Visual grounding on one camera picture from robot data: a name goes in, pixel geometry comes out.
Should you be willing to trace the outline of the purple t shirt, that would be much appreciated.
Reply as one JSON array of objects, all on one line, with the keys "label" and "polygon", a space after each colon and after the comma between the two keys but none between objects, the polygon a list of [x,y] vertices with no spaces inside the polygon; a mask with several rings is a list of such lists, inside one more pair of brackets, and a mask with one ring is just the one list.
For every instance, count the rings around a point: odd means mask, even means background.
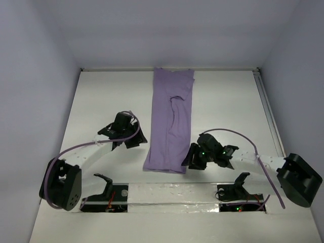
[{"label": "purple t shirt", "polygon": [[155,68],[150,148],[143,170],[185,174],[191,141],[194,70]]}]

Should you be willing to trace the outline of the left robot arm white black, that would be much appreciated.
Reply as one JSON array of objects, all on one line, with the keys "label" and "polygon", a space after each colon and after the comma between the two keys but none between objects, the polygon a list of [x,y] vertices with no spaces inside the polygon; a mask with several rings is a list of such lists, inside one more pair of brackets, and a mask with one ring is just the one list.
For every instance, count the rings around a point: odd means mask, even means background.
[{"label": "left robot arm white black", "polygon": [[65,211],[81,211],[90,198],[112,200],[113,180],[100,173],[86,177],[85,172],[122,144],[129,149],[145,143],[139,119],[131,111],[118,112],[91,142],[65,149],[49,161],[40,198],[50,207]]}]

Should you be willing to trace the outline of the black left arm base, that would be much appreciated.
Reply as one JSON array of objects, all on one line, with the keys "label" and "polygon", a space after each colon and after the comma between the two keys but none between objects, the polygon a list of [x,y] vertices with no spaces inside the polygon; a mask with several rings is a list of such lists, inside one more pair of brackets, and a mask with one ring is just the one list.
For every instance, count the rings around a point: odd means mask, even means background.
[{"label": "black left arm base", "polygon": [[92,195],[82,201],[84,213],[126,213],[128,211],[128,184],[113,184],[108,195]]}]

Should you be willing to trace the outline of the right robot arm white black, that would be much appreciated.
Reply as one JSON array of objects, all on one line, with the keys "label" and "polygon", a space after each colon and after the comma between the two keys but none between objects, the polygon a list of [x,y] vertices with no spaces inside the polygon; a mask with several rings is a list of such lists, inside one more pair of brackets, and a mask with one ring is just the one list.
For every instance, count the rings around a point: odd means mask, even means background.
[{"label": "right robot arm white black", "polygon": [[282,204],[283,199],[273,180],[273,177],[276,177],[286,198],[304,208],[312,205],[323,182],[322,177],[295,153],[286,157],[274,157],[260,155],[257,149],[254,152],[245,152],[234,145],[221,145],[209,131],[206,131],[199,135],[197,142],[190,145],[182,166],[202,171],[207,168],[208,163],[241,171],[234,182],[217,187],[215,197],[224,203],[254,197],[250,194],[252,191],[250,184],[245,181],[251,173],[265,175],[270,188]]}]

